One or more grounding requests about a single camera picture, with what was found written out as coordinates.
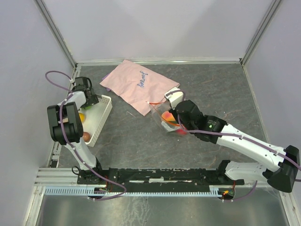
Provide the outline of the red apple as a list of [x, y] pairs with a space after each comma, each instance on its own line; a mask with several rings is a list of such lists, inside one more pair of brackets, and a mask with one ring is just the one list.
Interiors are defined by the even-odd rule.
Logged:
[[183, 130], [183, 129], [178, 129], [176, 132], [179, 135], [186, 135], [187, 134], [187, 132], [185, 130]]

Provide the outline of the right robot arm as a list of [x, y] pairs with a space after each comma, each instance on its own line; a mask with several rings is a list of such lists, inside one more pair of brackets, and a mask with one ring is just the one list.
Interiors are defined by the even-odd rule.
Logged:
[[290, 193], [301, 170], [299, 149], [281, 147], [254, 138], [216, 116], [204, 115], [197, 105], [184, 100], [172, 105], [173, 116], [181, 129], [204, 142], [233, 149], [253, 162], [222, 161], [216, 180], [227, 184], [231, 180], [254, 180]]

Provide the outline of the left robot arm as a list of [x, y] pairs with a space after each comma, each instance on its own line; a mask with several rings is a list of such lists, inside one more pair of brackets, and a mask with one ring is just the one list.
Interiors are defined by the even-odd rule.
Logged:
[[99, 103], [87, 77], [75, 79], [75, 85], [62, 102], [47, 107], [48, 124], [51, 138], [65, 146], [77, 160], [79, 166], [75, 175], [78, 184], [99, 184], [104, 172], [98, 159], [90, 152], [84, 141], [84, 129], [79, 109]]

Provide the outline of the clear zip top bag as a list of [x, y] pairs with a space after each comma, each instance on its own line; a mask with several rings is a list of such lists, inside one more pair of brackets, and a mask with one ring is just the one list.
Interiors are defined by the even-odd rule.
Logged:
[[157, 125], [163, 129], [165, 132], [175, 132], [179, 135], [186, 135], [185, 132], [172, 113], [169, 112], [171, 110], [171, 106], [167, 101], [164, 102], [146, 102], [150, 107], [151, 116]]

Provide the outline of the white perforated plastic basket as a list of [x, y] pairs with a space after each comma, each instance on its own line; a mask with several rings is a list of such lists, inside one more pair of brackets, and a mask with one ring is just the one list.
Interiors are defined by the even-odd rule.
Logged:
[[83, 108], [80, 108], [79, 110], [79, 113], [83, 113], [86, 117], [82, 123], [83, 130], [91, 135], [90, 141], [86, 142], [89, 147], [95, 146], [112, 110], [112, 102], [109, 96], [101, 95], [98, 100], [99, 103], [93, 105], [91, 109], [83, 110]]

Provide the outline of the peach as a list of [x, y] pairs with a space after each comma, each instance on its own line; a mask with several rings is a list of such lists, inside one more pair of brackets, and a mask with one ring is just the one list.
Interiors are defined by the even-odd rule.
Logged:
[[163, 112], [161, 117], [166, 121], [176, 121], [174, 116], [169, 111]]

